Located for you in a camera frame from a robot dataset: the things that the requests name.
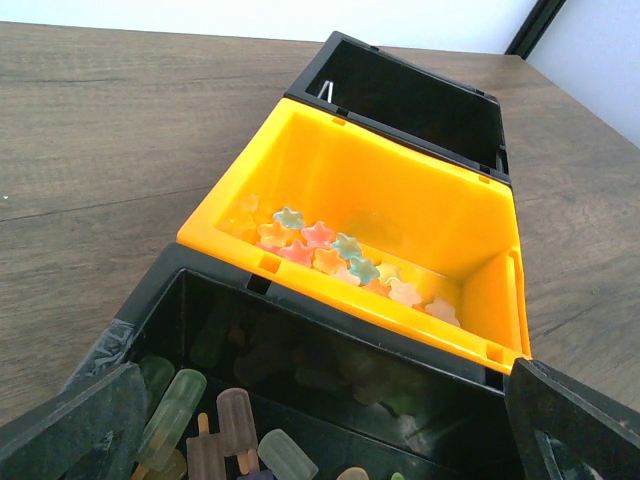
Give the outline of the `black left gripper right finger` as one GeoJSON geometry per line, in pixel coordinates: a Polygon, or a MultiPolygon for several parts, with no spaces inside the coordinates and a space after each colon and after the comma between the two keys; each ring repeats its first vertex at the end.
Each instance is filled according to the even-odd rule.
{"type": "Polygon", "coordinates": [[[639,413],[547,364],[519,358],[506,409],[529,479],[637,479],[639,413]]]}

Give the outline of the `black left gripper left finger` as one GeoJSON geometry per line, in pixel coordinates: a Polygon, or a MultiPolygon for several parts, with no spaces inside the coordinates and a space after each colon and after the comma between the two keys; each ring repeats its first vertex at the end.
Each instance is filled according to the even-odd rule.
{"type": "Polygon", "coordinates": [[[80,381],[1,427],[3,479],[128,479],[147,418],[135,363],[80,381]]]}

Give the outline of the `black bin with gummy candies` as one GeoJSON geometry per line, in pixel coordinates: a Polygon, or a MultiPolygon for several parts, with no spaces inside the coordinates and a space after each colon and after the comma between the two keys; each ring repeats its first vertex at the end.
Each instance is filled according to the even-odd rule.
{"type": "Polygon", "coordinates": [[[520,479],[505,376],[223,261],[170,244],[70,376],[154,355],[207,380],[199,409],[245,389],[334,479],[520,479]]]}

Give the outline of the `yellow bin with star candies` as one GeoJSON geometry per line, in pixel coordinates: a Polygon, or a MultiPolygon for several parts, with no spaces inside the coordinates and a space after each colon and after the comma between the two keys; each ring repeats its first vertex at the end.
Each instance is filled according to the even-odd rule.
{"type": "Polygon", "coordinates": [[[277,103],[177,234],[223,260],[387,330],[500,372],[529,358],[525,275],[511,189],[302,103],[277,103]],[[219,228],[257,195],[324,221],[448,282],[459,327],[290,262],[219,228]]]}

